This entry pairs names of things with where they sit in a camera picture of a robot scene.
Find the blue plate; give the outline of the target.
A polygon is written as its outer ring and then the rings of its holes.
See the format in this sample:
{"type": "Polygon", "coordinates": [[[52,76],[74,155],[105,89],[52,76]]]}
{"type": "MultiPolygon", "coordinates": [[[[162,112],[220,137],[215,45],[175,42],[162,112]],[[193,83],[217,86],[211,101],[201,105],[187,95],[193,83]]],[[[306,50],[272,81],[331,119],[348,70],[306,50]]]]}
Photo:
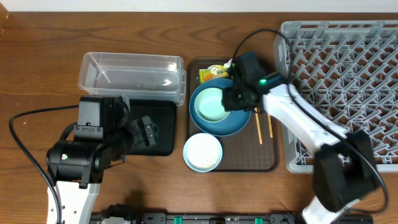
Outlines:
{"type": "Polygon", "coordinates": [[[203,132],[214,135],[214,136],[230,136],[238,133],[242,130],[245,125],[248,124],[251,119],[250,111],[231,111],[230,114],[222,121],[217,123],[210,123],[201,119],[195,112],[194,101],[198,94],[207,88],[219,88],[224,89],[232,87],[233,81],[227,78],[212,79],[208,82],[200,84],[192,92],[189,102],[189,113],[193,123],[203,132]]]}

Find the wooden chopstick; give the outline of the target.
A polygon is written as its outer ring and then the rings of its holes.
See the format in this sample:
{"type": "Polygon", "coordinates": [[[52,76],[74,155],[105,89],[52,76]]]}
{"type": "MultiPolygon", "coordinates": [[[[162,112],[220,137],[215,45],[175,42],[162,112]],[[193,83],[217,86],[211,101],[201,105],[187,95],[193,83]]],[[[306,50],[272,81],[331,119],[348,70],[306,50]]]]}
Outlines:
{"type": "Polygon", "coordinates": [[[259,122],[259,115],[258,115],[258,113],[256,111],[255,111],[255,118],[256,118],[256,126],[257,126],[259,144],[262,145],[263,141],[262,141],[261,125],[260,125],[260,122],[259,122]]]}
{"type": "Polygon", "coordinates": [[[269,134],[270,134],[270,138],[273,138],[273,128],[272,128],[272,119],[271,116],[268,114],[267,115],[267,119],[268,119],[268,124],[269,124],[269,134]]]}

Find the mint green bowl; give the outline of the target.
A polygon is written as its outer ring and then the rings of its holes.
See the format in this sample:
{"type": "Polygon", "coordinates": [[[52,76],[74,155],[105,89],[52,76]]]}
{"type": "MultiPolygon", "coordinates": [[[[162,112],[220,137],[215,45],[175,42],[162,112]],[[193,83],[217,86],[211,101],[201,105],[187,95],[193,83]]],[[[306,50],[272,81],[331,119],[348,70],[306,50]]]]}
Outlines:
{"type": "Polygon", "coordinates": [[[199,92],[194,101],[196,114],[204,121],[217,123],[226,119],[230,112],[222,105],[223,92],[219,88],[206,88],[199,92]]]}

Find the light blue rice bowl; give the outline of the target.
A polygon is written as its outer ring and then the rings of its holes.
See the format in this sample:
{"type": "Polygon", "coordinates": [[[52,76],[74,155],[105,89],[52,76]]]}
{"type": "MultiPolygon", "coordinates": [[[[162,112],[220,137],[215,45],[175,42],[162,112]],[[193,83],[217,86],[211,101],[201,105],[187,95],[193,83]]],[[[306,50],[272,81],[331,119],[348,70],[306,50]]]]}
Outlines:
{"type": "Polygon", "coordinates": [[[219,140],[207,133],[189,137],[183,147],[186,165],[195,172],[209,172],[221,162],[223,148],[219,140]]]}

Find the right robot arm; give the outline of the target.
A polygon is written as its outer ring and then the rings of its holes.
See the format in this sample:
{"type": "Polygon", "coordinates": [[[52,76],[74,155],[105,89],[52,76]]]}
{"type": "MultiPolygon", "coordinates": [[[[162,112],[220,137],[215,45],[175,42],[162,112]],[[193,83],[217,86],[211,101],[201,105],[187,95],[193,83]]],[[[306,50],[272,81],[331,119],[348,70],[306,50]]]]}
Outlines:
{"type": "Polygon", "coordinates": [[[226,64],[233,86],[223,90],[226,111],[262,112],[278,119],[314,157],[314,199],[306,223],[332,223],[382,186],[373,145],[364,131],[349,132],[312,107],[285,75],[267,73],[254,52],[226,64]]]}

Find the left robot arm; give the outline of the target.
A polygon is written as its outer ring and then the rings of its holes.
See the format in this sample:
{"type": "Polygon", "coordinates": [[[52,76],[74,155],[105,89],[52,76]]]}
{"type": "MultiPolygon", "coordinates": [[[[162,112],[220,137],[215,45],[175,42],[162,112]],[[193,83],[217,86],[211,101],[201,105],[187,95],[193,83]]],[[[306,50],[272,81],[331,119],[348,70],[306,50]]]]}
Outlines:
{"type": "Polygon", "coordinates": [[[123,96],[80,98],[78,121],[47,151],[48,223],[88,223],[106,169],[159,142],[149,116],[132,118],[123,96]]]}

